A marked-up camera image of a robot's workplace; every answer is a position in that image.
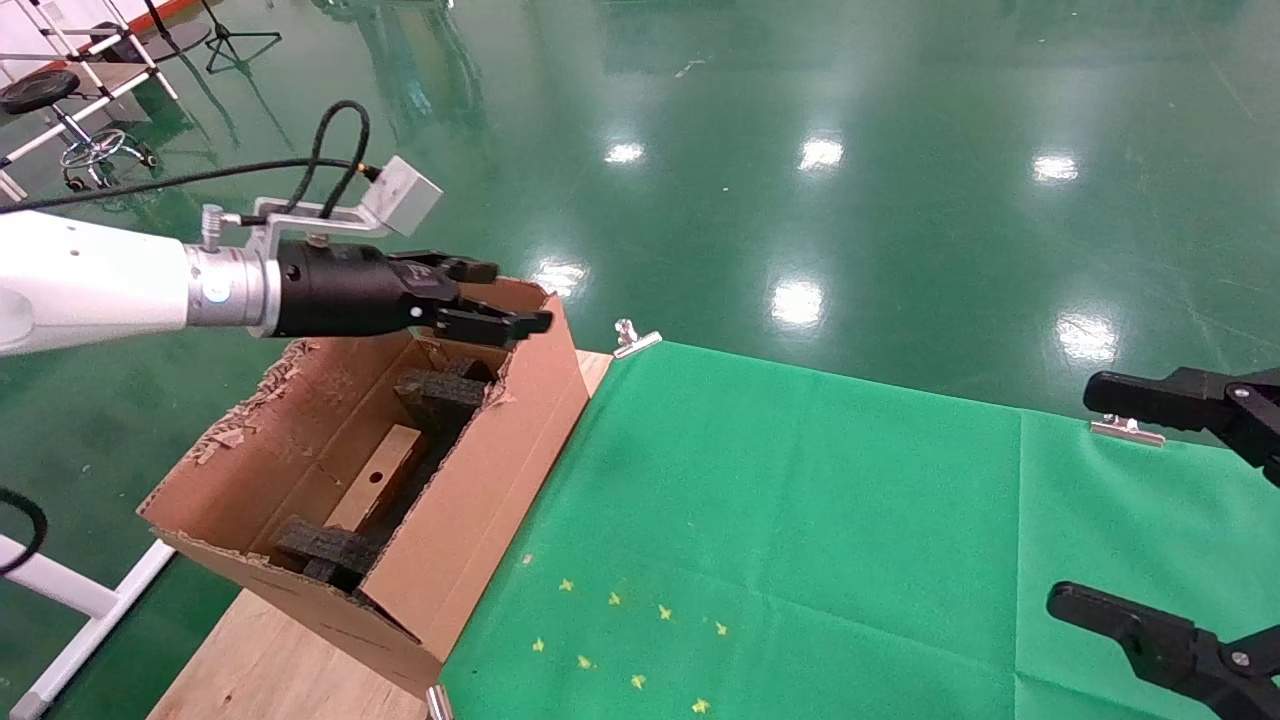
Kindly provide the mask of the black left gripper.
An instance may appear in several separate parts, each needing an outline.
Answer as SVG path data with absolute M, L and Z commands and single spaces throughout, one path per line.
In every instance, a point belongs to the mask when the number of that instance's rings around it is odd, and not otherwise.
M 553 324 L 545 310 L 513 313 L 465 300 L 460 283 L 494 284 L 499 275 L 495 263 L 474 258 L 298 241 L 282 245 L 276 260 L 274 337 L 369 337 L 430 325 L 436 338 L 506 348 Z

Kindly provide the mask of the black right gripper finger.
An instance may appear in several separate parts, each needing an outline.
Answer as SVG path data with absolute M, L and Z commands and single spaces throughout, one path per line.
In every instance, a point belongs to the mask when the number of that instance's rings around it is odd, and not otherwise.
M 1074 582 L 1053 584 L 1046 609 L 1117 643 L 1138 679 L 1220 719 L 1279 717 L 1279 626 L 1224 642 L 1189 619 Z
M 1279 369 L 1228 375 L 1178 368 L 1164 379 L 1098 372 L 1084 406 L 1139 423 L 1208 432 L 1279 486 Z

